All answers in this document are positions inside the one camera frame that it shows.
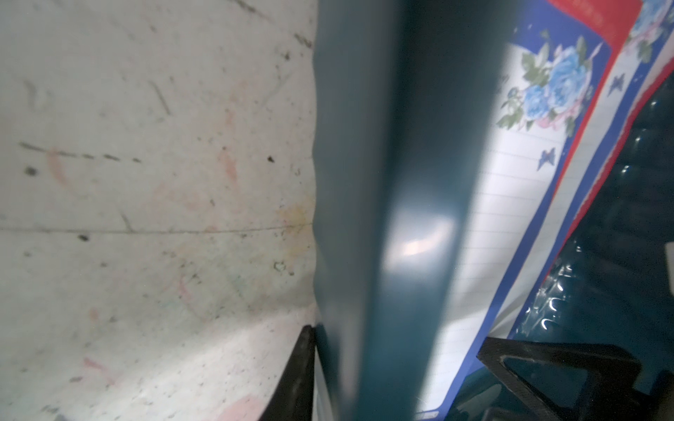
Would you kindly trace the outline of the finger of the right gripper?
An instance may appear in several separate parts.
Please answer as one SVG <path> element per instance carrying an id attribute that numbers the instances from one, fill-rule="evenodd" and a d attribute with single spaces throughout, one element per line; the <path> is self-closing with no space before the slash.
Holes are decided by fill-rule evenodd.
<path id="1" fill-rule="evenodd" d="M 648 393 L 635 383 L 642 364 L 614 345 L 487 339 L 479 361 L 521 409 L 492 405 L 486 420 L 671 420 L 673 375 Z"/>

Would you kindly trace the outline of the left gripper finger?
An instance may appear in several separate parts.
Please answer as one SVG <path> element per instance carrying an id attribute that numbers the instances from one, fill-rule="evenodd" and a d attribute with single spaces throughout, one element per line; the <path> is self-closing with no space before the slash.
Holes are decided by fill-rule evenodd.
<path id="1" fill-rule="evenodd" d="M 316 332 L 304 326 L 260 421 L 311 421 Z"/>

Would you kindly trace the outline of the teal plastic storage box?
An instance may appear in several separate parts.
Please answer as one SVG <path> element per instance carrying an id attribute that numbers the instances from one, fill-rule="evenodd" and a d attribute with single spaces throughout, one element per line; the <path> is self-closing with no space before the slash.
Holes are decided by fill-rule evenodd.
<path id="1" fill-rule="evenodd" d="M 526 2 L 319 5 L 321 420 L 419 420 L 498 75 Z M 672 369 L 673 59 L 637 98 L 608 164 L 514 333 L 487 334 L 441 420 L 521 409 L 479 361 L 489 338 L 620 347 L 642 364 L 644 393 Z"/>

